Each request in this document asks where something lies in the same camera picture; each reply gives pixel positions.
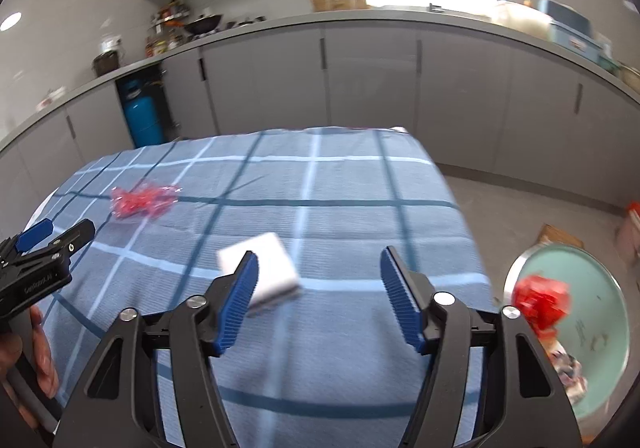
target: metal bowl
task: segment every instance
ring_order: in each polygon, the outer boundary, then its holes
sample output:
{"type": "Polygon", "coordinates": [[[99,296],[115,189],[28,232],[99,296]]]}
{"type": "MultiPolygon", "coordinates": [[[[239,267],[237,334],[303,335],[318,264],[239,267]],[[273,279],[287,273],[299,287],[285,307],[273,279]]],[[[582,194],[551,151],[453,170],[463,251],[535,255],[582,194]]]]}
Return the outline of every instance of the metal bowl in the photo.
{"type": "Polygon", "coordinates": [[[537,272],[570,286],[571,313],[556,329],[559,342],[582,364],[588,380],[587,394],[574,404],[581,423],[606,405],[625,370],[630,344],[625,298],[616,279],[592,255],[550,243],[535,245],[516,259],[504,284],[504,304],[511,303],[519,279],[537,272]]]}

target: red plastic bag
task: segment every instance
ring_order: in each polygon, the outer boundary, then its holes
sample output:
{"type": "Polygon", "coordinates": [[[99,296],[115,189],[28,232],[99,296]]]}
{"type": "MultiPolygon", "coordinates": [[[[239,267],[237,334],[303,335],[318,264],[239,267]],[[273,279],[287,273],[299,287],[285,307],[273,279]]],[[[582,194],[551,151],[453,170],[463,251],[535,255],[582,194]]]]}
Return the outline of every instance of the red plastic bag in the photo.
{"type": "Polygon", "coordinates": [[[146,212],[151,217],[158,217],[177,202],[177,186],[155,186],[150,183],[141,184],[132,191],[114,187],[111,190],[111,211],[118,219],[146,212]]]}
{"type": "Polygon", "coordinates": [[[555,338],[553,326],[571,312],[569,285],[538,274],[518,281],[512,300],[540,339],[555,338]]]}

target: cabinet handle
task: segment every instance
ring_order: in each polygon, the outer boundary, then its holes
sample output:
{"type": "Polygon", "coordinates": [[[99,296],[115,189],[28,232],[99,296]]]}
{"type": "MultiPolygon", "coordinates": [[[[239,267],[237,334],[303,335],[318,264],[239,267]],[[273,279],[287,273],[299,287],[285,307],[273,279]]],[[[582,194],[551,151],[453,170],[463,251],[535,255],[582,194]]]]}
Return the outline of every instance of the cabinet handle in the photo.
{"type": "Polygon", "coordinates": [[[198,64],[200,64],[200,78],[204,82],[207,79],[207,70],[204,69],[204,60],[202,57],[198,59],[198,64]]]}
{"type": "Polygon", "coordinates": [[[324,44],[324,37],[320,39],[320,68],[326,69],[326,46],[324,44]]]}
{"type": "Polygon", "coordinates": [[[71,132],[71,137],[76,139],[76,130],[74,129],[73,123],[71,123],[71,118],[69,115],[66,115],[66,124],[69,126],[69,131],[71,132]]]}
{"type": "Polygon", "coordinates": [[[422,74],[422,39],[415,42],[415,72],[422,74]]]}
{"type": "Polygon", "coordinates": [[[582,83],[578,83],[578,92],[575,94],[574,114],[580,112],[580,104],[582,104],[582,83]]]}

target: white sponge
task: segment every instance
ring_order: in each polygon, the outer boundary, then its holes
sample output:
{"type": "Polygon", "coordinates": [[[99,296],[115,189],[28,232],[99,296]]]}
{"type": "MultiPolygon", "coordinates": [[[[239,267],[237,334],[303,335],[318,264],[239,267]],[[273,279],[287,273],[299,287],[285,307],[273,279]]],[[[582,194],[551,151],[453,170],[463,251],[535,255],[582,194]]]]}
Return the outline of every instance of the white sponge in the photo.
{"type": "Polygon", "coordinates": [[[258,284],[251,297],[249,309],[274,303],[296,295],[300,277],[278,236],[265,233],[218,250],[218,266],[224,275],[236,271],[244,253],[250,250],[258,256],[258,284]]]}

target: blue container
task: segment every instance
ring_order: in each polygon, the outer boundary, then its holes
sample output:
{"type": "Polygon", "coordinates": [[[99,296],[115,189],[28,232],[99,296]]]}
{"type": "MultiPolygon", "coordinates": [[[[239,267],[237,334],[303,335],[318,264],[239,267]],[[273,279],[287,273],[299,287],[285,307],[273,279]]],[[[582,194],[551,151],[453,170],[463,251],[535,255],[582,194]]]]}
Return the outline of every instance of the blue container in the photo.
{"type": "Polygon", "coordinates": [[[553,0],[540,0],[538,2],[538,11],[547,14],[556,22],[569,26],[578,33],[591,37],[590,20],[568,6],[553,0]]]}
{"type": "Polygon", "coordinates": [[[592,62],[598,63],[602,47],[587,35],[577,32],[562,22],[551,21],[549,40],[567,48],[592,62]]]}
{"type": "Polygon", "coordinates": [[[141,96],[127,103],[124,116],[136,147],[164,143],[158,113],[151,96],[141,96]]]}

